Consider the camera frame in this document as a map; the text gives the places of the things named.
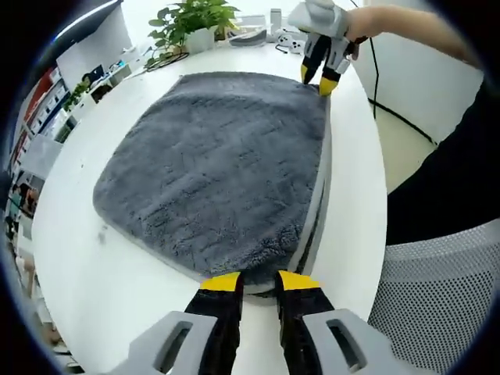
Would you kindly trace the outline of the person's right hand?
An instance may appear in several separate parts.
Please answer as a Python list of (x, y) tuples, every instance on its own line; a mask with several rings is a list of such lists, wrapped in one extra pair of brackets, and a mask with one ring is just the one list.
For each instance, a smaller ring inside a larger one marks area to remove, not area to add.
[(346, 38), (355, 45), (353, 59), (359, 55), (359, 45), (368, 38), (381, 33), (378, 11), (374, 6), (355, 8), (348, 11), (348, 31)]

